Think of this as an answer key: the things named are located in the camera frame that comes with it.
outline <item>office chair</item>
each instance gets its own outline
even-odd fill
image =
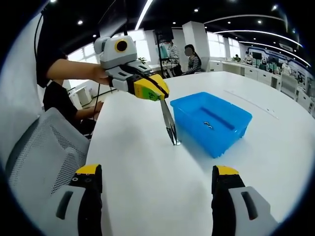
[[[85,165],[90,141],[55,108],[44,112],[16,143],[5,164],[17,202],[38,222],[48,199]]]
[[[282,74],[281,92],[296,101],[297,80],[289,75]]]
[[[210,57],[202,57],[201,60],[201,72],[195,72],[195,74],[208,72],[208,64],[209,64]]]

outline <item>black shirt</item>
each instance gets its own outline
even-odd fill
[[[36,58],[36,75],[37,84],[45,88],[49,82],[47,78],[47,71],[59,59],[66,59],[66,55],[60,50],[58,44],[57,31],[54,28],[49,17],[43,15],[43,24],[40,31],[37,58]],[[74,127],[78,128],[80,121],[76,120],[75,114],[77,113],[76,107],[72,104],[68,93],[61,85],[52,82],[45,90],[44,94],[44,109],[54,107],[69,121]]]
[[[79,129],[80,121],[75,119],[78,110],[72,104],[64,87],[52,82],[45,90],[43,103],[45,111],[52,107],[56,108],[67,121]]]
[[[49,21],[47,15],[43,15],[43,24],[40,31],[36,50],[36,75],[37,84],[46,87],[49,79],[46,77],[49,68],[58,60],[66,59],[66,55],[60,50],[57,35],[58,32]]]

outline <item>blue plastic bin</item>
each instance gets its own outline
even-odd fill
[[[176,124],[213,158],[221,156],[245,134],[252,119],[247,111],[206,92],[171,101]]]

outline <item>metal tweezers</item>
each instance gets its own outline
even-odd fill
[[[180,145],[181,142],[178,141],[178,139],[177,139],[175,123],[174,123],[173,117],[172,117],[172,115],[168,109],[166,101],[165,100],[160,100],[160,101],[161,101],[161,107],[162,107],[162,112],[163,112],[163,117],[164,117],[164,122],[166,125],[167,133],[168,133],[173,145]]]

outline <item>desk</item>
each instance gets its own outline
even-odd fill
[[[213,165],[238,170],[245,185],[269,202],[274,218],[284,221],[312,171],[315,120],[286,95],[244,76],[211,72],[166,82],[168,104],[205,91],[249,111],[252,121],[241,140],[212,159],[179,127],[183,143],[171,144],[159,102],[123,92],[108,96],[87,163],[102,165],[113,235],[210,236]],[[105,210],[102,216],[105,234]]]
[[[281,90],[280,75],[275,75],[248,64],[225,60],[212,60],[210,61],[210,69],[211,71],[226,71],[237,75],[242,75],[269,85],[279,91]]]

